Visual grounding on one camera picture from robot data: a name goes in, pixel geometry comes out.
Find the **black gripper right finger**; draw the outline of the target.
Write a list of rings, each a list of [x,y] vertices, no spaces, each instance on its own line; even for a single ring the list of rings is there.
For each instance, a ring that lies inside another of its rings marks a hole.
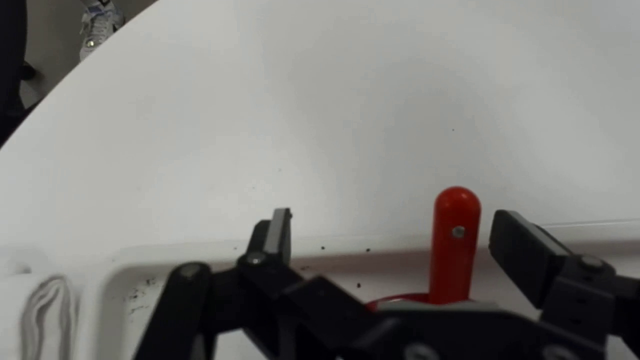
[[[594,343],[617,336],[640,348],[640,280],[575,253],[514,210],[495,210],[488,250],[539,320]]]

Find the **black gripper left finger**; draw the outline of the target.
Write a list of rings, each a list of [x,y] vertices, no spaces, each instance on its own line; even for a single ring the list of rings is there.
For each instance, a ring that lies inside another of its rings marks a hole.
[[[291,211],[259,220],[234,268],[177,264],[165,278],[133,360],[214,360],[215,339],[241,329],[267,358],[277,353],[275,320],[248,272],[289,262]]]

